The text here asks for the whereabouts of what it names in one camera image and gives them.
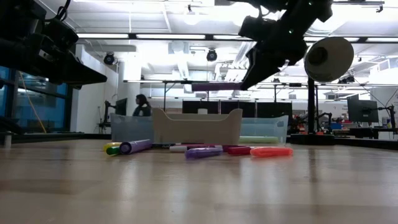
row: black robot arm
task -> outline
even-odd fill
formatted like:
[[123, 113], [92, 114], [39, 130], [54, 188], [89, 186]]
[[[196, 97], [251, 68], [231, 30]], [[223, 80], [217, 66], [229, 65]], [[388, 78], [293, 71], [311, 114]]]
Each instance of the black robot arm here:
[[306, 31], [316, 19], [322, 22], [332, 16], [331, 0], [242, 0], [260, 9], [264, 6], [270, 12], [285, 10], [278, 20], [264, 20], [247, 16], [239, 35], [257, 41], [247, 53], [249, 69], [241, 85], [242, 90], [263, 81], [280, 71], [286, 61], [294, 65], [307, 51], [303, 39]]

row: green marker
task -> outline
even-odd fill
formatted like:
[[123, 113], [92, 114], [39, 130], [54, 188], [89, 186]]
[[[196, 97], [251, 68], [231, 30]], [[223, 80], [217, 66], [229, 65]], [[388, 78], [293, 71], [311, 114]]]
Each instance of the green marker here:
[[113, 146], [113, 147], [109, 147], [106, 149], [106, 153], [108, 155], [116, 155], [116, 154], [120, 154], [120, 150], [119, 150], [119, 146]]

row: wooden table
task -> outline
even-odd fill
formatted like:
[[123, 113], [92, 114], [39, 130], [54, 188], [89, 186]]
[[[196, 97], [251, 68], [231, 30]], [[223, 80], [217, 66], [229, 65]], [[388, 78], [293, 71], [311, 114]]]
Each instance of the wooden table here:
[[397, 223], [398, 153], [293, 146], [294, 157], [186, 161], [106, 141], [0, 149], [0, 223]]

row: woman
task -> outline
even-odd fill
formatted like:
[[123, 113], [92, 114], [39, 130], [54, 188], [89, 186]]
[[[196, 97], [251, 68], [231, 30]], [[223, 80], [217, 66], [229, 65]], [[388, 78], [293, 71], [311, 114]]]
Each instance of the woman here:
[[133, 116], [151, 116], [151, 107], [145, 95], [137, 95], [136, 103], [138, 107], [134, 110]]

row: clear plastic bin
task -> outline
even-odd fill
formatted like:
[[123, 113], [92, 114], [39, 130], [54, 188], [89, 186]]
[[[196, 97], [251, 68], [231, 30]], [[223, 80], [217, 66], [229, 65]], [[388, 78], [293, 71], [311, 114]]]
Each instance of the clear plastic bin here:
[[111, 114], [112, 142], [154, 140], [152, 117]]
[[277, 137], [286, 143], [288, 116], [279, 118], [242, 118], [241, 136]]

